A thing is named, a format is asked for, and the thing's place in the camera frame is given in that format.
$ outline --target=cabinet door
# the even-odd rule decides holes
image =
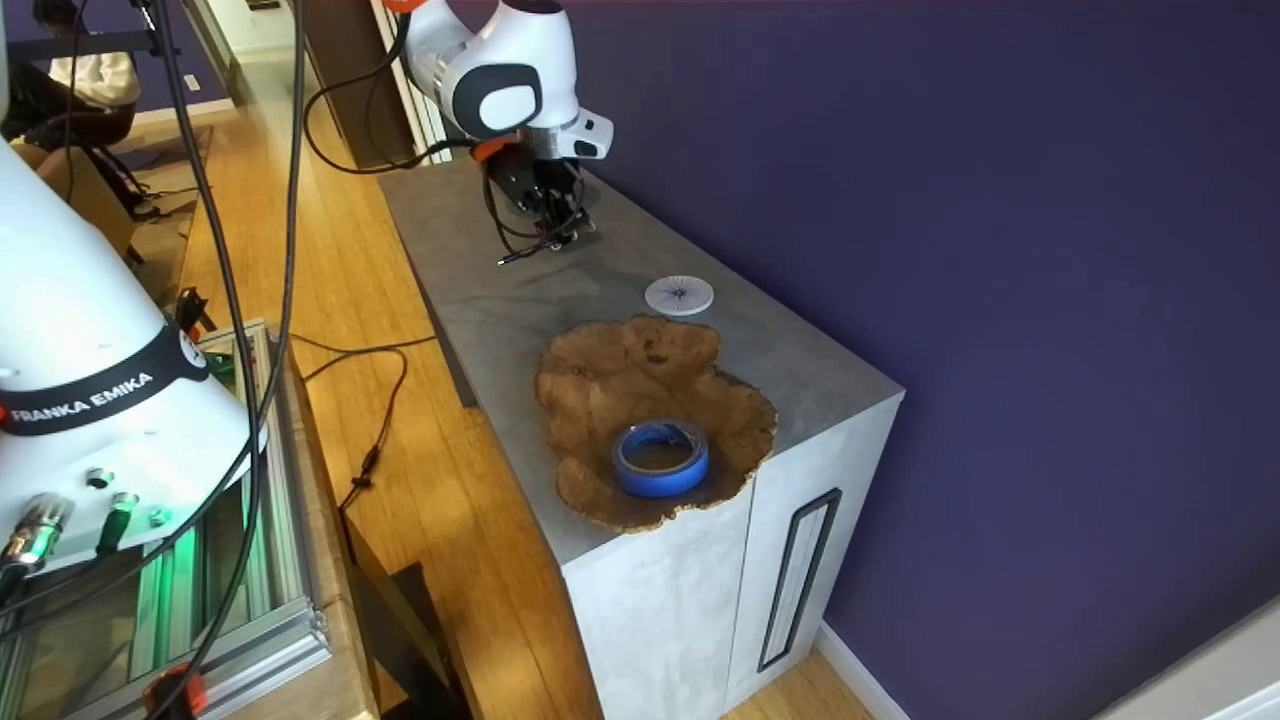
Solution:
[[[876,403],[760,469],[724,707],[813,648],[892,418],[895,401]]]
[[[608,720],[713,720],[724,707],[754,484],[706,513],[617,537],[564,585]]]

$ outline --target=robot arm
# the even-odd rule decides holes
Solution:
[[[474,35],[450,0],[408,14],[404,64],[474,139],[520,133],[541,159],[606,159],[614,122],[582,108],[571,30],[555,0],[506,0]]]

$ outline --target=blue wall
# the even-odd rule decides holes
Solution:
[[[833,627],[1090,717],[1280,594],[1280,5],[571,5],[601,167],[909,384]]]

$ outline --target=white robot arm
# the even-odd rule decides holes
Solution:
[[[474,139],[520,133],[541,159],[606,159],[614,122],[582,108],[571,30],[555,0],[506,0],[474,35],[450,0],[408,14],[404,64]]]
[[[0,304],[3,601],[27,574],[176,534],[235,469],[249,421],[111,243],[9,139]]]

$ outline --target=blue tape roll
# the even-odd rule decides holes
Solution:
[[[629,423],[614,446],[614,474],[634,497],[684,497],[710,479],[710,469],[710,441],[684,421]]]

